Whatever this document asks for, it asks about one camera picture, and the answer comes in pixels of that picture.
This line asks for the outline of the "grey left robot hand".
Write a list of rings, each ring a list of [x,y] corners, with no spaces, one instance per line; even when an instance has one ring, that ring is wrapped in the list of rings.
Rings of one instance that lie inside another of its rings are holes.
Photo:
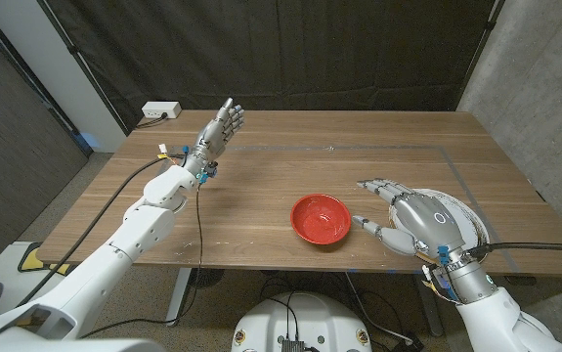
[[[213,119],[200,130],[183,165],[194,176],[200,174],[225,150],[244,124],[244,110],[228,98]]]

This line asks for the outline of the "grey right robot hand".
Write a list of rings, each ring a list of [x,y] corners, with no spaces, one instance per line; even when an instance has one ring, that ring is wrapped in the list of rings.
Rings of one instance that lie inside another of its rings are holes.
[[[422,242],[427,246],[426,255],[434,259],[439,255],[440,246],[452,251],[464,245],[454,217],[438,199],[387,179],[362,180],[357,186],[380,196],[396,210],[404,230],[383,227],[363,216],[352,216],[355,224],[392,251],[414,256],[417,254],[415,243]]]

